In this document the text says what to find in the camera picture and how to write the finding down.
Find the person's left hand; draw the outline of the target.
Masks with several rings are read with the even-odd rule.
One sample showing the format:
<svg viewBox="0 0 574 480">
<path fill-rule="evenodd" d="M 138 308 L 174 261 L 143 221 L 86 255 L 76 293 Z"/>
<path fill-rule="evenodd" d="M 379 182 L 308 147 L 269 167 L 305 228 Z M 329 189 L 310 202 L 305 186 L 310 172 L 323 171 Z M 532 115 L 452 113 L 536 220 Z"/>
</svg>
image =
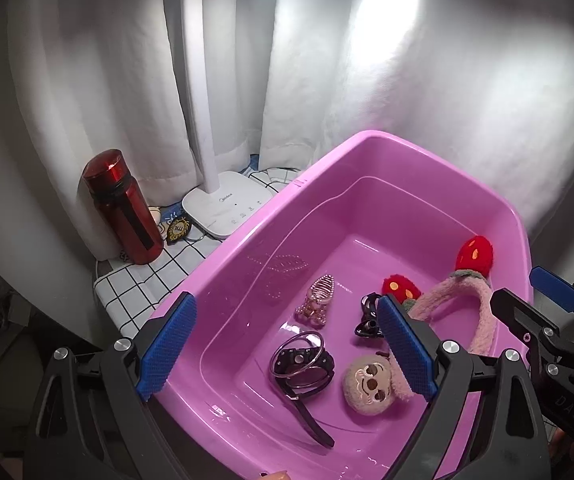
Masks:
<svg viewBox="0 0 574 480">
<path fill-rule="evenodd" d="M 287 471 L 275 471 L 271 474 L 261 474 L 261 476 L 257 480 L 290 480 L 289 474 Z"/>
</svg>

